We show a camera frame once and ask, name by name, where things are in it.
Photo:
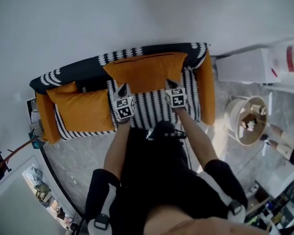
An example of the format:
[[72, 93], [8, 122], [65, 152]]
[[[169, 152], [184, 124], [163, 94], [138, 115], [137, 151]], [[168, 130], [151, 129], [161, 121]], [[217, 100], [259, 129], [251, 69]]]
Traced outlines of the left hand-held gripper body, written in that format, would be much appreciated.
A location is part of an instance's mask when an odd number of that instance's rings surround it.
[[134, 116], [136, 105], [134, 102], [134, 96], [132, 95], [128, 84], [127, 84], [127, 97], [118, 97], [118, 88], [117, 88], [113, 97], [113, 108], [117, 115], [117, 120], [124, 120]]

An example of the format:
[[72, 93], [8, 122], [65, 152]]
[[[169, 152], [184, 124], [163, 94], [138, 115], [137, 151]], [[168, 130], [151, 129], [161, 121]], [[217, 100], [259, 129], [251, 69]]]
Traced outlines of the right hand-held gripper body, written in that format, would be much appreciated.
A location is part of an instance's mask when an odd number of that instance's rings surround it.
[[165, 90], [166, 102], [171, 108], [183, 108], [186, 106], [186, 92], [184, 88]]

